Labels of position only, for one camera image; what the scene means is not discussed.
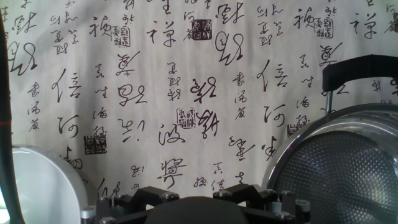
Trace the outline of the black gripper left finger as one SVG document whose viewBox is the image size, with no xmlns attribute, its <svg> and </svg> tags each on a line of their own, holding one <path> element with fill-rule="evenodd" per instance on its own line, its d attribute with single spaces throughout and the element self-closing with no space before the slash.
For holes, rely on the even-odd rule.
<svg viewBox="0 0 398 224">
<path fill-rule="evenodd" d="M 101 197 L 81 210 L 81 224 L 144 224 L 152 213 L 147 209 L 180 198 L 179 194 L 156 187 L 143 187 L 134 195 Z"/>
</svg>

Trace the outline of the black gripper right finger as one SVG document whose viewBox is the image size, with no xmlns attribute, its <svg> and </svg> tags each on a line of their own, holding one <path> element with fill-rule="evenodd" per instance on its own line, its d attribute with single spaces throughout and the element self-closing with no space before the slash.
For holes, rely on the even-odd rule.
<svg viewBox="0 0 398 224">
<path fill-rule="evenodd" d="M 288 190 L 257 191 L 255 186 L 238 184 L 213 193 L 213 198 L 237 206 L 242 223 L 310 223 L 311 205 Z"/>
</svg>

